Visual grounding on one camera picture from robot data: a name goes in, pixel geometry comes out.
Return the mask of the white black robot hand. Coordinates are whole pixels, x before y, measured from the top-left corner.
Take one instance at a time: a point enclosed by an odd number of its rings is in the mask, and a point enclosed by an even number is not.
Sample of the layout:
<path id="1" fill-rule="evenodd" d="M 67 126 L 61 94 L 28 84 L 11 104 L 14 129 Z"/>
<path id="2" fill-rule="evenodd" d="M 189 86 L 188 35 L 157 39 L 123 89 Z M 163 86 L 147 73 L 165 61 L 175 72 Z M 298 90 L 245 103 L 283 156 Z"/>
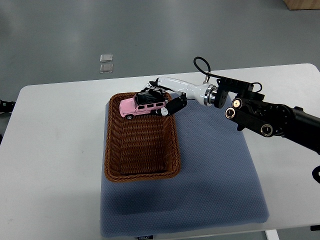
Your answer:
<path id="1" fill-rule="evenodd" d="M 203 106 L 211 106 L 215 101 L 218 87 L 208 82 L 195 85 L 175 78 L 159 77 L 155 81 L 150 81 L 141 91 L 148 92 L 155 97 L 159 97 L 166 91 L 180 94 L 160 109 L 151 111 L 152 115 L 168 117 L 186 107 L 187 100 L 196 100 Z"/>

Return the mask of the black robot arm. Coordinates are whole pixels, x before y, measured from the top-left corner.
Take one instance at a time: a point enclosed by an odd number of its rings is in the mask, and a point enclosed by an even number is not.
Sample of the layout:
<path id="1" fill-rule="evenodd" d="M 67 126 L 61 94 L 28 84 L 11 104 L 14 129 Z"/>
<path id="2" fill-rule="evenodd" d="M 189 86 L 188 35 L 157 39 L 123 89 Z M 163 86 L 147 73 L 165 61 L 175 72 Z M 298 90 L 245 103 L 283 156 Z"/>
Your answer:
<path id="1" fill-rule="evenodd" d="M 235 93 L 225 117 L 237 124 L 237 130 L 249 129 L 263 137 L 279 136 L 316 153 L 320 152 L 320 119 L 307 114 L 301 107 L 264 101 L 264 95 L 254 91 L 254 84 L 219 76 L 214 106 L 222 108 L 229 92 Z"/>

